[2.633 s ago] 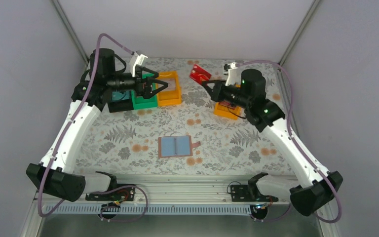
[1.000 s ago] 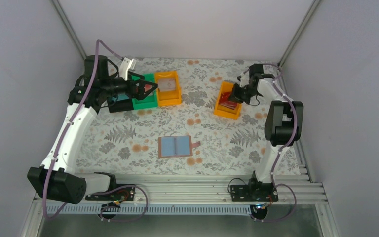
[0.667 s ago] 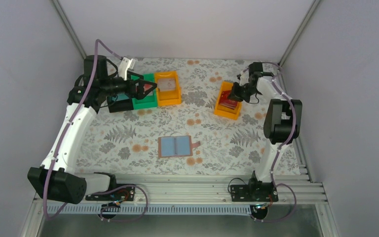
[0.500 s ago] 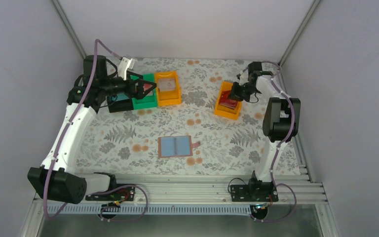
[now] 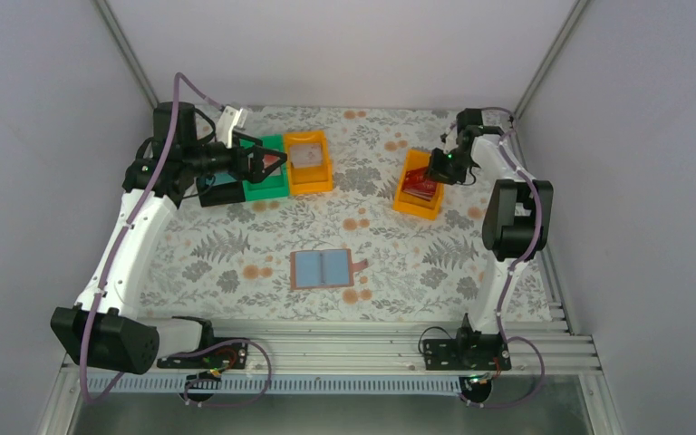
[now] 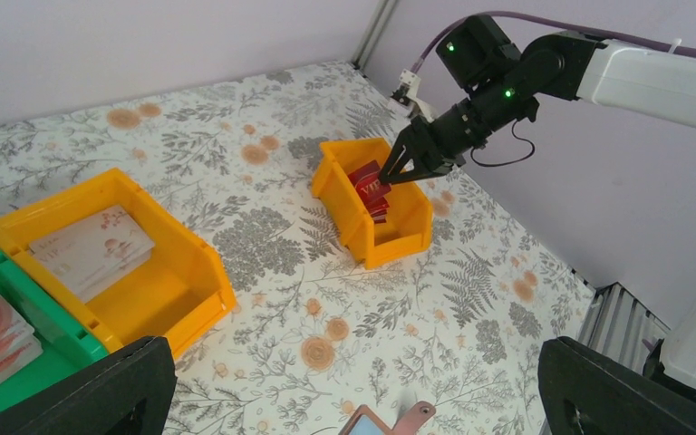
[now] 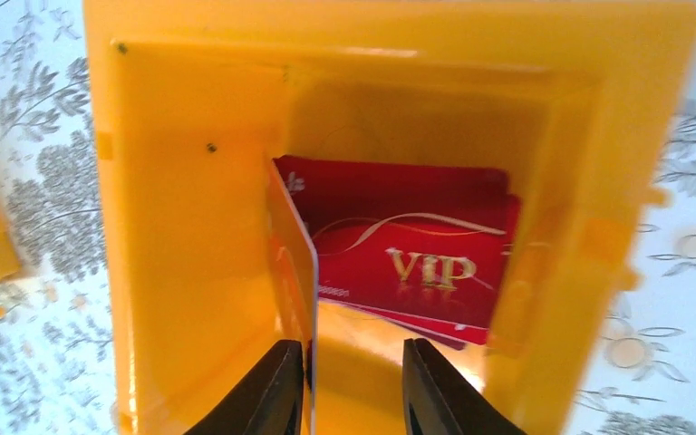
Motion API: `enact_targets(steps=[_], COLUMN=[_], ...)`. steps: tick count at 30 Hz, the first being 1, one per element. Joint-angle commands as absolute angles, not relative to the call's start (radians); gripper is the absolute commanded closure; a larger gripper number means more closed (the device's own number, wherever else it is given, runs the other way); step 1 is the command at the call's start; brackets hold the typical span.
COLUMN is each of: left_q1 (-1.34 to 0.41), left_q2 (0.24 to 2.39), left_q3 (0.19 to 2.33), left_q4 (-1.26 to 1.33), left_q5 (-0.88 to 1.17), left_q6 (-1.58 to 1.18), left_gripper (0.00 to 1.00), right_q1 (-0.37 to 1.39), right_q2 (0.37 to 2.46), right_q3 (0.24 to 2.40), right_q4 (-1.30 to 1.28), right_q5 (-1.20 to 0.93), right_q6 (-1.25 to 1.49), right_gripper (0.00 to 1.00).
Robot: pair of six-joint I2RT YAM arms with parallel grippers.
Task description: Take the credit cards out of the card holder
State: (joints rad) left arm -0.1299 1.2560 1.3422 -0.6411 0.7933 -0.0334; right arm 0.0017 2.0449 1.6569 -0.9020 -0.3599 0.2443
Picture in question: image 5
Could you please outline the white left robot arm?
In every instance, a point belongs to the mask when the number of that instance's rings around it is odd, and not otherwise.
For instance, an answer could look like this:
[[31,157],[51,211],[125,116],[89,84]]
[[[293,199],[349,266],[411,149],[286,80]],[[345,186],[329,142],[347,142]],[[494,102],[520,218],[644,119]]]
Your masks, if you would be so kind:
[[50,326],[82,368],[143,374],[159,359],[192,353],[209,342],[209,324],[196,317],[139,321],[140,291],[162,233],[208,177],[261,183],[282,167],[284,152],[239,130],[244,110],[227,105],[218,120],[194,104],[163,102],[153,133],[125,172],[116,224],[88,285],[70,308],[54,310]]

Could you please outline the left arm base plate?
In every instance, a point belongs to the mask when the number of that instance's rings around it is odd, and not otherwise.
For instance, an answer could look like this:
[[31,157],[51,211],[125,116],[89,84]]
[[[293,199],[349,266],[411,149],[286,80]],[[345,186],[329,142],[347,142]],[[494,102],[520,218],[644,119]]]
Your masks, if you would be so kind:
[[185,369],[224,371],[241,370],[246,367],[248,341],[241,338],[214,338],[197,350],[197,356],[170,356],[158,359],[156,366],[160,369]]

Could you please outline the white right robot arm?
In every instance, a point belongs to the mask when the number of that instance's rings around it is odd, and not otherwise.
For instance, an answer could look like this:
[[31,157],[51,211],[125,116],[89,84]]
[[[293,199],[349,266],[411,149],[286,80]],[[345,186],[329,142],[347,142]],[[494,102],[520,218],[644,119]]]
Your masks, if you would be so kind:
[[481,169],[491,182],[481,229],[489,263],[474,304],[441,363],[446,368],[504,368],[509,359],[504,313],[518,277],[546,245],[554,189],[517,162],[508,146],[515,130],[485,123],[481,109],[460,111],[451,130],[456,134],[454,149],[435,149],[426,175],[440,184],[455,185]]

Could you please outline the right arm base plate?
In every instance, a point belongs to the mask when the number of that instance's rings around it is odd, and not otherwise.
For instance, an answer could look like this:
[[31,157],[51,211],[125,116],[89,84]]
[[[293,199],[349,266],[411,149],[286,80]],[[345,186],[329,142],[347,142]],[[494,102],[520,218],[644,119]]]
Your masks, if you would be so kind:
[[505,343],[496,336],[473,342],[426,339],[421,342],[425,368],[434,372],[510,371],[512,362]]

